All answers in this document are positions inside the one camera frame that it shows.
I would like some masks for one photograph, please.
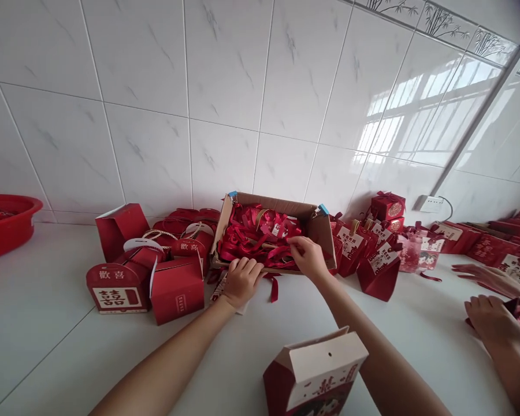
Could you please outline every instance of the cardboard box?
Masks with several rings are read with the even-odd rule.
[[[142,208],[136,203],[102,214],[96,218],[96,226],[107,263],[124,253],[123,244],[127,240],[142,237],[149,228]]]
[[[157,264],[150,278],[150,300],[158,325],[204,309],[200,256]]]
[[[148,287],[158,252],[138,248],[112,263],[87,272],[87,288],[101,314],[146,312],[150,309]]]
[[[306,224],[306,235],[311,238],[312,241],[319,244],[322,247],[322,250],[329,255],[329,258],[325,261],[328,269],[331,270],[337,267],[329,216],[325,216],[322,213],[317,213],[318,207],[316,205],[287,201],[284,199],[269,198],[267,196],[245,194],[244,192],[238,192],[235,198],[238,203],[242,205],[260,203],[262,204],[262,208],[273,209],[281,214],[287,214],[291,217],[298,218],[298,220]],[[212,244],[212,248],[210,250],[212,255],[211,266],[215,269],[229,266],[229,263],[220,260],[217,246],[218,241],[220,241],[223,237],[225,229],[229,224],[232,208],[233,200],[229,195],[226,195],[224,199],[224,205],[221,209],[220,220],[216,228],[214,243]],[[262,271],[268,273],[302,274],[298,270],[287,269],[282,270],[263,268]]]
[[[284,347],[264,372],[270,416],[338,415],[368,351],[348,327]]]

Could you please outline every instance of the wedding favor box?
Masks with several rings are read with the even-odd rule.
[[[339,415],[368,356],[348,327],[284,347],[264,372],[269,416]]]

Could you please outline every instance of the box flap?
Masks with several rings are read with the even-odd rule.
[[[151,281],[150,297],[178,291],[194,284],[202,284],[202,267],[199,257],[182,257],[160,263],[155,268],[154,284]]]
[[[356,332],[289,352],[297,383],[334,371],[366,356],[368,351]]]

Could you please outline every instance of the finger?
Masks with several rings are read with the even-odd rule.
[[[254,268],[254,266],[256,266],[258,262],[255,260],[255,259],[250,259],[247,263],[247,265],[244,267],[243,271],[245,273],[250,273],[252,272],[252,269]]]
[[[231,273],[237,268],[237,265],[239,264],[239,259],[233,259],[233,261],[229,264],[229,272]]]
[[[254,267],[250,270],[248,273],[250,279],[256,280],[258,275],[262,272],[262,269],[264,268],[264,265],[262,263],[256,263]]]
[[[457,274],[457,276],[468,280],[478,280],[478,277],[474,276],[473,274]]]
[[[258,277],[256,278],[256,282],[254,282],[254,289],[256,289],[256,286],[258,286],[258,283],[264,278],[265,275],[267,275],[267,272],[260,273]]]
[[[295,261],[296,261],[297,259],[301,259],[302,256],[300,255],[300,253],[299,253],[299,251],[296,249],[296,247],[293,246],[293,245],[290,245],[290,247],[291,247],[291,255],[293,256],[293,259],[295,259]]]
[[[500,300],[497,296],[490,296],[489,302],[490,302],[491,306],[494,308],[500,308],[503,306],[503,301]]]
[[[480,307],[484,310],[490,310],[491,309],[491,302],[489,301],[489,298],[485,295],[478,296],[478,299],[480,300]]]
[[[239,260],[239,264],[237,265],[236,270],[243,270],[244,267],[247,265],[247,263],[248,263],[248,258],[243,257],[241,260]]]
[[[311,244],[314,244],[312,240],[310,240],[308,237],[304,236],[297,236],[297,237],[291,237],[287,239],[287,242],[289,244],[294,244],[296,246],[300,246],[302,248],[306,248]]]

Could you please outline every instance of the paper tag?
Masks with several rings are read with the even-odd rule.
[[[422,237],[422,251],[435,251],[435,252],[441,252],[441,249],[443,248],[443,244],[445,244],[445,240],[440,239],[435,241],[433,244],[429,243],[429,240],[431,240],[430,237]]]
[[[374,228],[372,228],[372,232],[377,235],[378,240],[377,243],[381,244],[391,236],[392,232],[383,228],[381,224],[375,224]]]
[[[520,264],[518,263],[518,257],[507,254],[499,266],[499,269],[520,283]]]
[[[380,249],[370,257],[370,266],[375,274],[383,267],[391,264],[399,254],[391,248],[389,243],[384,243]]]
[[[438,234],[443,234],[447,240],[458,241],[462,235],[462,230],[451,227],[447,224],[439,224],[435,230]]]
[[[337,233],[337,238],[343,242],[343,255],[351,259],[352,255],[356,253],[358,247],[360,247],[360,244],[364,240],[363,237],[360,237],[358,234],[351,235],[351,231],[343,226]]]

